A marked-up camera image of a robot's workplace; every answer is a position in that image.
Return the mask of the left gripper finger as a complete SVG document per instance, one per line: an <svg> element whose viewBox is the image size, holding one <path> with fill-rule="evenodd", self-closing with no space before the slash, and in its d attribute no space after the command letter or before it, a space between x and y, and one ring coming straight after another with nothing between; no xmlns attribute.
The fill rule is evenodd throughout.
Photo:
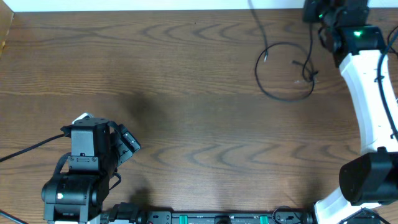
<svg viewBox="0 0 398 224"><path fill-rule="evenodd" d="M118 165L125 163L132 157L131 145L129 141L125 138L125 135L120 138L114 135L114 146L118 154Z"/></svg>
<svg viewBox="0 0 398 224"><path fill-rule="evenodd" d="M119 125L121 131L121 140L124 145L131 151L136 152L141 148L141 145L137 139L132 135L132 133L123 125Z"/></svg>

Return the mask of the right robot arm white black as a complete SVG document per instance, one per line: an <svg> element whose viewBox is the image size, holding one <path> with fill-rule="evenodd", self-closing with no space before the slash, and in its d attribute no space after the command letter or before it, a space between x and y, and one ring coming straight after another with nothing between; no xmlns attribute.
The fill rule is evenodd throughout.
<svg viewBox="0 0 398 224"><path fill-rule="evenodd" d="M303 21L320 25L321 45L346 82L358 120L361 155L343 165L339 186L302 223L382 223L377 207L397 200L397 102L389 78L391 45L369 25L366 1L311 1Z"/></svg>

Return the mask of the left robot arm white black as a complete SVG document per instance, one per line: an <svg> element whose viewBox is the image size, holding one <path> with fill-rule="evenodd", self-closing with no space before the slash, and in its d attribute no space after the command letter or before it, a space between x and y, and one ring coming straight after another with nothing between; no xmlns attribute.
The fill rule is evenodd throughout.
<svg viewBox="0 0 398 224"><path fill-rule="evenodd" d="M118 167L141 145L123 124L88 113L61 130L71 140L71 151L58 160L43 186L44 220L88 223L102 212L113 189L109 181L121 178Z"/></svg>

